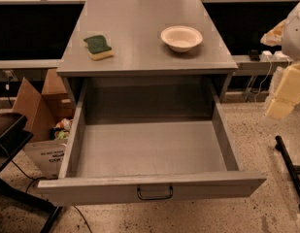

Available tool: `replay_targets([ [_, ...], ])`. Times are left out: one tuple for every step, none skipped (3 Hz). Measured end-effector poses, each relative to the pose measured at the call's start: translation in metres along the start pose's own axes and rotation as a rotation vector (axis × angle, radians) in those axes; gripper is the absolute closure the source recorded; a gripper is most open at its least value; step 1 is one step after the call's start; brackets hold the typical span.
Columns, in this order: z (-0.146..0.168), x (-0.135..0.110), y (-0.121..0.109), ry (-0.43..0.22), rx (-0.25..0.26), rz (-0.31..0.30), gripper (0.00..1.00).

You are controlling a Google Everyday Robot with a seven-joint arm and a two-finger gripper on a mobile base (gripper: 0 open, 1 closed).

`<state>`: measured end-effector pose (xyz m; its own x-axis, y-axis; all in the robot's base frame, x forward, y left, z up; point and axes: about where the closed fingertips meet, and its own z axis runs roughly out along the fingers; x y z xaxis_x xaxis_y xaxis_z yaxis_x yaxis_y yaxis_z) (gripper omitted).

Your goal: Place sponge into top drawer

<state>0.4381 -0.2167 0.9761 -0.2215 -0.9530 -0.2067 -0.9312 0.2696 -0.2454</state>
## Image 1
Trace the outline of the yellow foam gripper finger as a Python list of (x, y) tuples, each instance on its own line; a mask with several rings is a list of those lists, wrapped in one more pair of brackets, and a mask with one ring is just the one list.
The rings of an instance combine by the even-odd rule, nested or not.
[(265, 100), (265, 116), (273, 120), (287, 117), (300, 103), (300, 62), (278, 67)]

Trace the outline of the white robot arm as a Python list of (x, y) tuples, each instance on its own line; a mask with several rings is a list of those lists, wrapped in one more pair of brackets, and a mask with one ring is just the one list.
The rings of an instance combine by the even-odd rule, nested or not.
[(292, 64), (283, 71), (277, 69), (272, 83), (275, 91), (266, 102), (265, 116), (280, 120), (287, 117), (300, 103), (300, 2), (287, 18), (264, 34), (260, 42), (267, 46), (281, 46)]

